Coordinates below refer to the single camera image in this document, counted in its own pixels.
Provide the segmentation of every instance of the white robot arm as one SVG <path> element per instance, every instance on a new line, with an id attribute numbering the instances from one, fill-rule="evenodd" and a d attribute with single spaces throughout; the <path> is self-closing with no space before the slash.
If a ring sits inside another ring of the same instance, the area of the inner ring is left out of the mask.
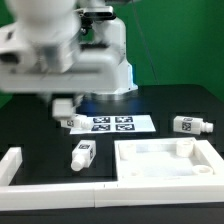
<path id="1" fill-rule="evenodd" d="M 113 15 L 105 1 L 80 0 L 83 14 L 74 11 L 77 0 L 6 3 L 16 22 L 0 29 L 1 90 L 123 94 L 137 89 L 126 59 L 125 25 L 115 17 L 103 18 Z M 94 30 L 88 46 L 79 40 L 85 16 Z"/>

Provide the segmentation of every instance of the green wall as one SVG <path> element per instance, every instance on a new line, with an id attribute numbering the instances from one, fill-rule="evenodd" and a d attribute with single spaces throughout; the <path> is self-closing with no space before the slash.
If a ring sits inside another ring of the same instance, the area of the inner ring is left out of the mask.
<path id="1" fill-rule="evenodd" d="M 0 25 L 12 21 L 3 2 Z M 160 84 L 199 84 L 224 101 L 224 1 L 142 0 L 135 7 Z M 127 25 L 137 84 L 155 84 L 132 5 L 116 12 Z"/>
<path id="2" fill-rule="evenodd" d="M 11 23 L 12 21 L 12 17 L 5 8 L 4 1 L 0 0 L 0 27 Z M 8 94 L 5 95 L 0 93 L 0 108 L 4 106 L 11 98 L 12 97 Z"/>

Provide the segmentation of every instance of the black table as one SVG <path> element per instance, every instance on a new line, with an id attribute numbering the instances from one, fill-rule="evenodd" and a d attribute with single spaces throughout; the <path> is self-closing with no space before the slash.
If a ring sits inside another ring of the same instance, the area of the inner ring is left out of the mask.
<path id="1" fill-rule="evenodd" d="M 114 140 L 196 137 L 224 154 L 224 103 L 197 85 L 140 87 L 138 97 L 118 102 L 84 101 L 79 113 L 88 116 L 150 114 L 155 133 L 69 135 L 52 119 L 51 109 L 35 95 L 15 95 L 0 110 L 0 158 L 21 146 L 23 164 L 11 185 L 116 180 Z M 212 134 L 174 133 L 175 116 L 201 117 L 215 124 Z M 90 169 L 70 168 L 71 152 L 80 140 L 96 140 L 97 156 Z M 0 212 L 0 223 L 223 223 L 224 203 L 160 205 Z"/>

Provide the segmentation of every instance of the qr code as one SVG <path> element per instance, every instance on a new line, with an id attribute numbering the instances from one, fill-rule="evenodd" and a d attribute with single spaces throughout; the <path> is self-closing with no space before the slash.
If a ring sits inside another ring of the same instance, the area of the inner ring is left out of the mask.
<path id="1" fill-rule="evenodd" d="M 94 125 L 92 131 L 110 131 L 110 125 L 109 124 Z"/>
<path id="2" fill-rule="evenodd" d="M 115 117 L 116 123 L 131 123 L 133 122 L 133 117 Z"/>
<path id="3" fill-rule="evenodd" d="M 183 131 L 191 131 L 191 123 L 183 122 L 182 123 L 182 130 Z"/>
<path id="4" fill-rule="evenodd" d="M 93 149 L 90 150 L 90 160 L 93 158 Z"/>
<path id="5" fill-rule="evenodd" d="M 69 127 L 74 127 L 74 121 L 67 121 L 67 125 Z"/>
<path id="6" fill-rule="evenodd" d="M 110 117 L 95 117 L 93 118 L 93 122 L 95 124 L 110 123 Z"/>
<path id="7" fill-rule="evenodd" d="M 117 124 L 116 130 L 117 131 L 134 131 L 135 126 L 133 124 Z"/>
<path id="8" fill-rule="evenodd" d="M 79 149 L 88 149 L 90 145 L 80 145 Z"/>

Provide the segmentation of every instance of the white plastic tray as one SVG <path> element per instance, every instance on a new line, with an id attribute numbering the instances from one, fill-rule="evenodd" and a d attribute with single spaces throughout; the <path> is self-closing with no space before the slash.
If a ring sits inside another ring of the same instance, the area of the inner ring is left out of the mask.
<path id="1" fill-rule="evenodd" d="M 173 147 L 178 140 L 132 141 L 150 145 L 154 152 L 147 152 L 145 160 L 151 157 L 154 159 L 151 159 L 149 168 L 143 169 L 142 175 L 131 178 L 124 175 L 126 165 L 119 157 L 118 145 L 124 141 L 116 141 L 118 181 L 109 183 L 8 186 L 22 162 L 21 150 L 12 148 L 0 162 L 0 211 L 224 202 L 222 158 L 208 141 L 192 139 L 194 157 L 185 159 L 182 163 L 174 155 Z M 136 165 L 134 160 L 128 163 L 131 168 L 133 163 Z M 195 164 L 212 167 L 214 175 L 192 175 L 190 170 Z"/>

